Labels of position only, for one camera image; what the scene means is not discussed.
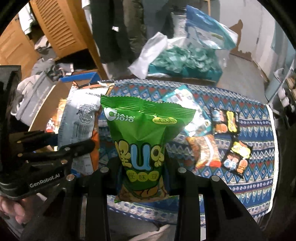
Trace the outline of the left hand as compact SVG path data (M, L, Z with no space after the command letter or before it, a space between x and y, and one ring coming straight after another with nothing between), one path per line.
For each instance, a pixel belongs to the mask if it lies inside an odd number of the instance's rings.
M34 197L28 197L19 202L1 196L1 217L14 217L20 225L28 223L34 214Z

